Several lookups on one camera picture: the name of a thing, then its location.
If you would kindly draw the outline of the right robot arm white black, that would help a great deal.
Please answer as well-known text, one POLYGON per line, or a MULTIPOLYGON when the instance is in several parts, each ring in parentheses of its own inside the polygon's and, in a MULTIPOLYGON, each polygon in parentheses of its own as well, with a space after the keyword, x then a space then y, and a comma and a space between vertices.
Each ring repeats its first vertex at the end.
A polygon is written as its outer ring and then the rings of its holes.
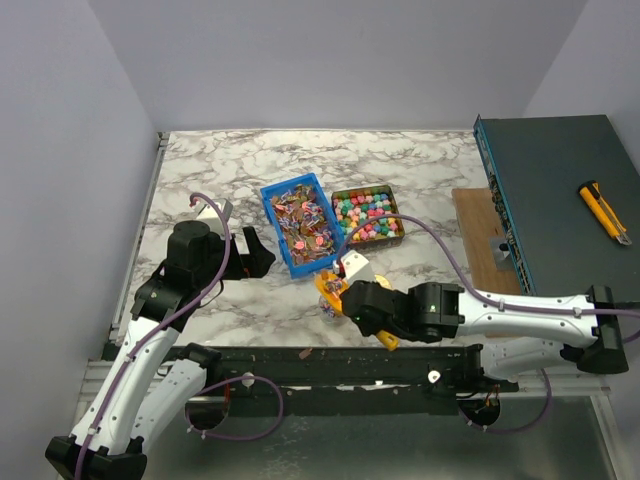
POLYGON ((342 312, 363 336, 384 331, 411 342, 436 343, 473 335, 504 335, 464 362, 460 379, 480 392, 495 380, 572 363, 584 373, 616 375, 629 365, 610 291, 533 297, 427 282, 407 292, 356 281, 340 296, 342 312))

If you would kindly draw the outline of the metal tin of star candies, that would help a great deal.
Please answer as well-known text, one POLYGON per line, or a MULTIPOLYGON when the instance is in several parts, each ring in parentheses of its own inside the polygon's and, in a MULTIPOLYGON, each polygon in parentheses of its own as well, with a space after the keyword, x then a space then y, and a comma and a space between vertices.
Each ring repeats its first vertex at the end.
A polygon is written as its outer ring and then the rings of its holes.
POLYGON ((399 245, 405 236, 402 220, 384 218, 398 214, 398 205, 389 185, 351 188, 334 191, 331 203, 340 231, 350 234, 364 225, 350 241, 356 249, 373 249, 399 245))

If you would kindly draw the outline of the clear plastic round container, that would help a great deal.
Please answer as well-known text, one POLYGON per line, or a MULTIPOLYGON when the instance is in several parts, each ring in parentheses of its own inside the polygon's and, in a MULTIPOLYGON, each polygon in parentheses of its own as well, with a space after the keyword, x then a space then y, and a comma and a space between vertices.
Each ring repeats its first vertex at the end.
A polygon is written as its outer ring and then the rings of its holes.
POLYGON ((347 321, 347 318, 341 312, 334 309, 324 296, 319 297, 318 305, 321 311, 321 319, 327 325, 338 327, 347 321))

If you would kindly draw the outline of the yellow plastic scoop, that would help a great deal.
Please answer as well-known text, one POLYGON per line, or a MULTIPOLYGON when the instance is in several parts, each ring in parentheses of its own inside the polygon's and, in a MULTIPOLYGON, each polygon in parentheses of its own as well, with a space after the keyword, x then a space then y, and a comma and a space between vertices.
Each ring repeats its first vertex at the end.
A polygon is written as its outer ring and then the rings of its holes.
MULTIPOLYGON (((320 296, 324 296, 334 309, 343 314, 340 295, 347 290, 348 283, 330 270, 321 270, 314 276, 314 285, 320 296)), ((399 339, 385 330, 377 332, 376 338, 389 351, 399 346, 399 339)))

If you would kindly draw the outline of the gold round lid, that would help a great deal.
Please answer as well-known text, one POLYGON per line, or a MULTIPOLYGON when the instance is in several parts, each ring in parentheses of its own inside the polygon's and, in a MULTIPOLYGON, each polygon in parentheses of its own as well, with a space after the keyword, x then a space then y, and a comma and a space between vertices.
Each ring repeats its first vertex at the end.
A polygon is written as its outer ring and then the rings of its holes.
POLYGON ((387 288, 387 289, 391 289, 392 288, 392 284, 391 282, 384 277, 383 275, 380 274, 375 274, 375 281, 380 284, 382 287, 387 288))

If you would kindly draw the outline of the blue plastic candy bin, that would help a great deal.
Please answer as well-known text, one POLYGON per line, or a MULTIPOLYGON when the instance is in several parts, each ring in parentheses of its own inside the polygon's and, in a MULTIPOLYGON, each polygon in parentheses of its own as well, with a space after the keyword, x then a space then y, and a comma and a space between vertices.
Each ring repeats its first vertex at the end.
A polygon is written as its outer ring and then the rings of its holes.
POLYGON ((263 187, 260 196, 290 276, 330 269, 344 235, 316 175, 263 187))

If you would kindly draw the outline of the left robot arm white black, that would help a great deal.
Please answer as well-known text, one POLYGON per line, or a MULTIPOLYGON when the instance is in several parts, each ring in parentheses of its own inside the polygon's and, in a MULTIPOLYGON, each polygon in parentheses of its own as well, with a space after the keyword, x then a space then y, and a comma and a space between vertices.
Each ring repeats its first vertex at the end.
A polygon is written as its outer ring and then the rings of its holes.
POLYGON ((169 237, 167 255, 138 289, 122 346, 93 403, 67 436, 51 439, 45 457, 64 479, 139 479, 154 443, 197 395, 229 399, 219 351, 191 343, 158 384, 169 350, 219 281, 262 278, 275 261, 252 227, 248 251, 208 221, 183 221, 169 237))

